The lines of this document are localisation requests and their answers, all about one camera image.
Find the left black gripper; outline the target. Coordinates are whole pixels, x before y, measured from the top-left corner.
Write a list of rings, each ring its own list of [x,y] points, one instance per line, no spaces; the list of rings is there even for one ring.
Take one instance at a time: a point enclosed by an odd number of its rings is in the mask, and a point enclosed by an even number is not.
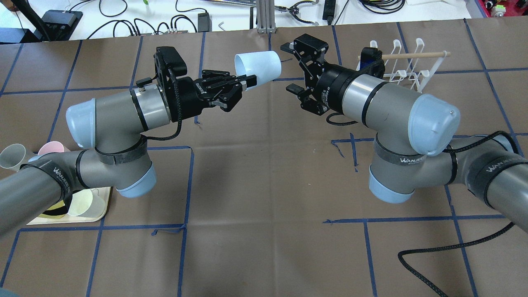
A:
[[[186,120],[198,116],[205,108],[219,106],[230,112],[242,98],[244,89],[258,84],[256,75],[235,76],[218,70],[204,70],[203,77],[169,78],[170,120]]]

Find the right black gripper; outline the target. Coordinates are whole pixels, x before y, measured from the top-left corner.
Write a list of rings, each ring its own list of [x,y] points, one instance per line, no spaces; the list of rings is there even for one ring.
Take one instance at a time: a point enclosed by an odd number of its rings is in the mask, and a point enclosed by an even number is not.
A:
[[[319,116],[328,110],[343,113],[345,91],[361,75],[359,71],[328,63],[324,58],[328,47],[326,42],[309,34],[280,46],[281,51],[293,53],[305,74],[305,88],[291,83],[285,90],[297,96],[302,109]]]

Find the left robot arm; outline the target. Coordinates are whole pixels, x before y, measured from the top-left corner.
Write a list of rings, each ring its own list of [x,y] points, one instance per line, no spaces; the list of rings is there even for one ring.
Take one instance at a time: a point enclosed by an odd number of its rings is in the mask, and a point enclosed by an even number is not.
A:
[[[158,70],[130,92],[94,98],[66,111],[78,151],[49,153],[23,163],[1,180],[1,237],[17,231],[52,205],[84,189],[114,187],[123,197],[149,193],[157,182],[148,141],[177,137],[183,120],[205,108],[230,111],[256,75],[204,71],[192,80],[185,71]]]

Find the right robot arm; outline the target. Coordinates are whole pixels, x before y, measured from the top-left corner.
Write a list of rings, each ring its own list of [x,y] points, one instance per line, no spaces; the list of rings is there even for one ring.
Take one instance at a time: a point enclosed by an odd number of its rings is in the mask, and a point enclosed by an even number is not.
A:
[[[511,135],[498,131],[455,139],[460,111],[430,94],[383,79],[382,52],[365,47],[358,70],[325,60],[328,44],[303,34],[281,50],[293,54],[305,87],[286,90],[302,109],[322,115],[332,110],[375,130],[369,188],[380,200],[403,203],[416,189],[464,184],[480,201],[528,227],[526,158]]]

